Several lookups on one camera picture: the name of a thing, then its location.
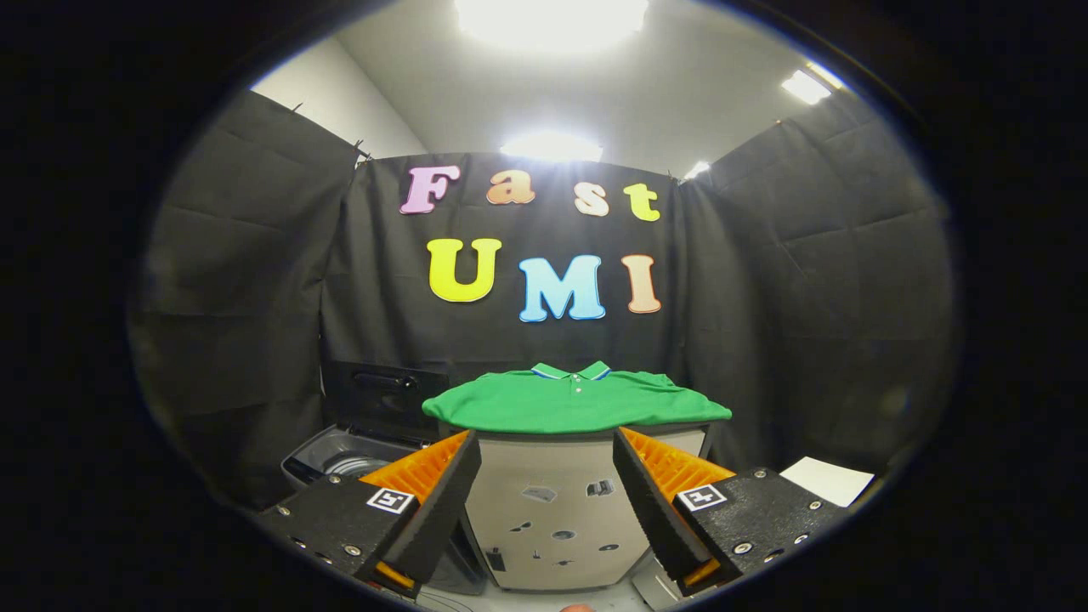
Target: pink letter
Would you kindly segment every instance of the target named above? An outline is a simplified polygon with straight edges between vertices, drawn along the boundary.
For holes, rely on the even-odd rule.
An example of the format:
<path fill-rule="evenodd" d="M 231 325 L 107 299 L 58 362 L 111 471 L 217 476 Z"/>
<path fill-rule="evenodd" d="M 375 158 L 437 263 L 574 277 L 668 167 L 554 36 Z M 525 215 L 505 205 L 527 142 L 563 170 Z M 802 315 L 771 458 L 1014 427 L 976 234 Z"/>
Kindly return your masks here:
<path fill-rule="evenodd" d="M 408 173 L 411 174 L 411 186 L 408 188 L 408 201 L 400 205 L 401 215 L 419 215 L 434 210 L 431 194 L 434 194 L 435 200 L 442 199 L 446 195 L 446 187 L 449 186 L 446 176 L 450 181 L 461 178 L 461 169 L 456 166 L 412 168 Z"/>

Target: polo shirt sleeve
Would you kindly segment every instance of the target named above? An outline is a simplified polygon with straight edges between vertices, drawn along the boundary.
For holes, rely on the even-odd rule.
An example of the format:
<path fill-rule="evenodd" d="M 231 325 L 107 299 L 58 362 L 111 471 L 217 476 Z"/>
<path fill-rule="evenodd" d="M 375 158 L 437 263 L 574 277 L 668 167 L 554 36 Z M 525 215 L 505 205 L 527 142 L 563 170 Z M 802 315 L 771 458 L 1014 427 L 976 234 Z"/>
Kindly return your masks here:
<path fill-rule="evenodd" d="M 454 423 L 454 415 L 457 409 L 470 401 L 470 397 L 480 390 L 482 384 L 487 384 L 490 379 L 498 375 L 489 372 L 480 378 L 448 389 L 442 394 L 423 401 L 423 414 L 440 420 L 457 425 Z"/>

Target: black lid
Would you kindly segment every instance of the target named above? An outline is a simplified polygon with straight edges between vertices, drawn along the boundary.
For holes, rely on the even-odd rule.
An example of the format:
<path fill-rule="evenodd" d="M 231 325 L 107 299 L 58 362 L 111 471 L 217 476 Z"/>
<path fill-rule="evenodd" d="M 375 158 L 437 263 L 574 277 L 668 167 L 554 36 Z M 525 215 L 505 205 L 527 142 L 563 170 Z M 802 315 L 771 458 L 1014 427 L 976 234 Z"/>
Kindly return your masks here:
<path fill-rule="evenodd" d="M 438 440 L 438 420 L 423 401 L 449 389 L 449 377 L 391 366 L 325 362 L 321 366 L 326 415 L 354 432 L 409 441 Z"/>

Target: cable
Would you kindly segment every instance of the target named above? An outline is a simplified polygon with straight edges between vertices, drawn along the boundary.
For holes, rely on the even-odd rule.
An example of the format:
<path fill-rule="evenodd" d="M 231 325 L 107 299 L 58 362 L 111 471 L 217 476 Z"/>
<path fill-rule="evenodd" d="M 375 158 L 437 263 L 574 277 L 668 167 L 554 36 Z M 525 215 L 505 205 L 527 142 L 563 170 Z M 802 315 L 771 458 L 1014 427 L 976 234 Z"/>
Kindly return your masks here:
<path fill-rule="evenodd" d="M 449 598 L 449 597 L 443 597 L 441 595 L 433 595 L 433 593 L 430 593 L 430 592 L 421 592 L 419 595 L 420 595 L 420 597 L 430 597 L 431 599 L 433 599 L 435 601 L 438 601 L 438 603 L 443 603 L 444 605 L 448 607 L 452 610 L 457 610 L 457 609 L 454 608 L 453 605 L 449 605 L 448 603 L 444 603 L 444 602 L 442 602 L 440 600 L 445 599 L 446 601 L 453 601 L 454 603 L 456 603 L 456 604 L 465 608 L 465 610 L 467 610 L 468 612 L 473 612 L 473 610 L 471 608 L 469 608 L 469 604 L 465 603 L 463 601 L 457 601 L 456 599 L 453 599 L 453 598 Z"/>

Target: white wall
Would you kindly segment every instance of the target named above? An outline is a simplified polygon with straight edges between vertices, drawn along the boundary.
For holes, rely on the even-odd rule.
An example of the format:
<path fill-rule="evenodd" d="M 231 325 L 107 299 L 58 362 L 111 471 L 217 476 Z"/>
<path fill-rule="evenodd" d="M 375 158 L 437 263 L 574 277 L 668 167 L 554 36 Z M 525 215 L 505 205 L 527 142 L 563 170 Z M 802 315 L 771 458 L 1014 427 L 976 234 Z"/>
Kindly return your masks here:
<path fill-rule="evenodd" d="M 256 85 L 254 91 L 298 113 L 374 156 L 426 152 L 411 128 L 374 87 L 335 37 L 295 56 Z"/>

